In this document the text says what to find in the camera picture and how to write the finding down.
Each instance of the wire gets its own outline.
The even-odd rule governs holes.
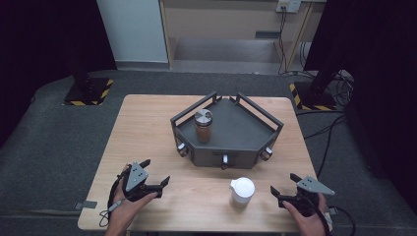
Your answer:
[[[337,117],[333,123],[330,125],[329,127],[329,131],[328,131],[328,143],[326,144],[326,149],[325,149],[325,154],[323,155],[323,160],[322,160],[322,164],[320,165],[319,171],[317,172],[317,178],[320,177],[320,175],[322,174],[322,170],[323,170],[323,166],[325,165],[326,162],[326,158],[328,157],[328,147],[330,145],[330,140],[331,140],[331,131],[334,127],[335,124],[337,124],[337,121],[341,118],[345,117],[345,115],[341,115],[339,117]]]
[[[301,45],[300,45],[300,64],[301,64],[301,67],[303,68],[303,71],[301,73],[307,74],[309,77],[314,78],[315,76],[312,75],[310,72],[304,71],[303,59],[304,59],[304,61],[307,61],[306,54],[305,54],[305,47],[306,47],[306,42],[301,42]]]
[[[325,219],[325,216],[323,215],[322,211],[319,210],[319,208],[316,205],[314,205],[309,199],[307,200],[307,202],[313,208],[314,212],[317,214],[320,221],[322,222],[323,227],[325,228],[326,236],[330,236],[330,229],[328,227],[328,221]]]
[[[352,231],[350,232],[350,236],[355,235],[356,233],[356,223],[355,220],[353,219],[352,215],[350,215],[347,210],[340,208],[339,206],[328,206],[329,208],[335,208],[339,211],[342,211],[344,214],[346,214],[346,216],[349,218],[350,222],[352,223]]]
[[[282,53],[281,64],[279,65],[279,69],[278,69],[278,74],[279,75],[287,74],[286,57],[285,57],[284,46],[283,46],[283,42],[282,42],[282,33],[283,33],[283,30],[284,30],[284,26],[285,26],[285,20],[286,20],[286,8],[283,7],[282,8],[282,14],[281,14],[281,25],[280,25],[280,28],[279,28],[280,37],[279,37],[279,42],[278,42],[279,43],[279,49],[281,50],[281,53]],[[281,73],[282,64],[284,64],[284,72],[283,73]]]
[[[105,210],[103,210],[99,215],[101,216],[101,220],[100,220],[100,222],[98,223],[98,225],[100,226],[100,227],[105,227],[105,226],[107,226],[107,224],[108,224],[108,221],[109,221],[109,218],[108,218],[108,213],[109,213],[110,211],[108,211],[108,209],[105,209]],[[104,219],[107,219],[107,222],[105,223],[105,224],[103,224],[103,220]]]

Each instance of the floor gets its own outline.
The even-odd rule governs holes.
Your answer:
[[[303,71],[302,63],[305,63],[311,43],[306,42],[304,45],[304,56],[301,56],[299,50],[288,71]],[[284,73],[280,61],[272,40],[181,38],[170,71],[279,75]],[[165,70],[149,64],[128,68],[133,69]]]

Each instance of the human hand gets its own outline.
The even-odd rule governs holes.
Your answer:
[[[114,193],[115,204],[118,201],[122,201],[122,204],[114,209],[111,212],[111,218],[107,226],[105,235],[123,235],[124,232],[128,229],[129,225],[132,223],[135,215],[152,199],[157,196],[157,193],[151,193],[136,202],[130,202],[129,200],[124,200],[125,196],[122,190],[123,178],[119,181],[119,185],[116,188]]]
[[[302,236],[325,236],[325,227],[319,216],[315,213],[309,217],[303,216],[298,209],[289,202],[282,202],[285,208],[297,223]],[[319,194],[319,210],[325,212],[327,209],[326,198],[323,194]]]

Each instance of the black cable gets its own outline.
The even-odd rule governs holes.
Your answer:
[[[326,236],[330,236],[330,229],[328,227],[328,221],[325,219],[325,216],[323,215],[322,211],[316,205],[314,205],[310,200],[307,200],[307,201],[313,208],[314,212],[319,217],[320,221],[322,222],[323,227],[325,228]]]
[[[303,59],[304,59],[304,61],[307,61],[307,58],[306,58],[306,55],[305,55],[305,52],[304,52],[305,47],[306,47],[306,42],[301,42],[301,45],[300,45],[300,64],[301,64],[301,67],[303,68],[303,72],[301,72],[301,73],[304,73],[304,74],[308,75],[309,77],[314,78],[315,76],[313,76],[310,72],[304,71]]]
[[[339,206],[328,206],[329,208],[335,208],[339,211],[342,211],[344,214],[346,214],[346,216],[349,218],[350,222],[352,223],[352,231],[350,232],[350,236],[355,235],[356,233],[356,223],[355,220],[353,219],[352,215],[350,215],[347,210],[340,208]]]
[[[329,126],[326,126],[326,127],[322,128],[321,130],[319,130],[318,132],[316,132],[316,133],[314,133],[314,134],[312,134],[312,135],[309,135],[309,136],[304,137],[304,140],[307,140],[307,139],[313,138],[314,136],[317,136],[317,135],[324,134],[325,132],[327,132],[328,130],[330,130],[330,127],[331,127],[331,126],[338,125],[338,124],[343,123],[343,122],[345,122],[345,121],[346,121],[346,120],[338,121],[338,122],[336,122],[334,125],[329,125]]]
[[[334,127],[334,125],[337,123],[337,121],[341,118],[345,117],[345,115],[341,115],[339,117],[337,117],[333,123],[330,125],[329,131],[328,131],[328,143],[326,144],[326,150],[325,150],[325,154],[323,156],[323,160],[322,160],[322,164],[320,165],[319,171],[317,172],[317,178],[320,177],[320,175],[322,174],[322,170],[323,170],[323,166],[325,165],[326,162],[326,158],[328,157],[328,147],[330,145],[330,140],[331,140],[331,131]]]
[[[278,69],[278,74],[279,75],[287,74],[286,57],[285,57],[284,46],[283,46],[283,42],[282,42],[282,32],[284,30],[285,20],[286,20],[286,8],[283,7],[282,8],[282,14],[281,14],[281,25],[280,25],[280,28],[279,28],[280,37],[279,37],[279,42],[278,42],[279,43],[279,49],[281,50],[281,53],[282,53],[281,64],[279,65],[279,69]],[[282,68],[282,64],[284,64],[284,72],[280,73],[281,68]]]
[[[108,216],[108,213],[109,213],[109,211],[108,211],[108,209],[105,209],[105,210],[103,210],[99,215],[101,216],[101,220],[100,220],[100,222],[98,223],[98,225],[100,226],[100,227],[105,227],[105,226],[107,226],[107,224],[108,224],[108,221],[110,220],[109,219],[109,216]],[[103,224],[103,220],[104,219],[107,219],[107,223],[105,223],[105,224]]]

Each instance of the black curtain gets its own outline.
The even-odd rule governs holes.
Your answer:
[[[95,0],[0,1],[0,147],[35,91],[72,75],[62,55],[64,41],[84,70],[116,69]]]
[[[416,11],[411,0],[328,0],[306,70],[321,70],[324,58],[348,48],[333,69],[355,81],[345,110],[352,132],[371,170],[381,167],[417,213]]]

